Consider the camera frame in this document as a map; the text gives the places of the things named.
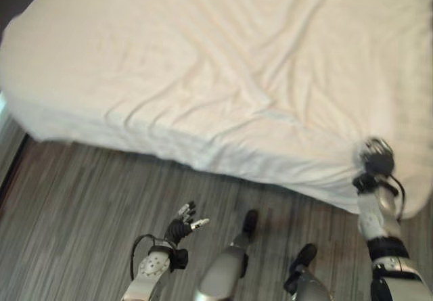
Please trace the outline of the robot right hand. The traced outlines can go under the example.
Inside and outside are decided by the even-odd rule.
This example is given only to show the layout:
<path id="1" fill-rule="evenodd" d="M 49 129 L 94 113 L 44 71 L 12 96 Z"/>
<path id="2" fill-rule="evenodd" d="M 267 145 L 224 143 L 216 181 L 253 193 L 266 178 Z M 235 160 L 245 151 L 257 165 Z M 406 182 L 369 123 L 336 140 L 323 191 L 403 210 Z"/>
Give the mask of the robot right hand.
<path id="1" fill-rule="evenodd" d="M 354 161 L 372 176 L 389 177 L 395 167 L 393 149 L 381 137 L 370 136 L 358 144 Z"/>

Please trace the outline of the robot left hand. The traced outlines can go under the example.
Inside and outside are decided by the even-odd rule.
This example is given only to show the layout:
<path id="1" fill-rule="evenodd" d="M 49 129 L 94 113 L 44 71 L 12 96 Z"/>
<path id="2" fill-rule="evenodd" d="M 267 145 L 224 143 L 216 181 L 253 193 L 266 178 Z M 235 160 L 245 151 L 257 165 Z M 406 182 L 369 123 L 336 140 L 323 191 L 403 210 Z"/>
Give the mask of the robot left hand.
<path id="1" fill-rule="evenodd" d="M 209 218 L 194 219 L 196 214 L 196 204 L 190 201 L 177 211 L 174 219 L 169 223 L 165 233 L 164 241 L 178 246 L 180 241 L 192 232 L 202 228 L 210 222 Z"/>

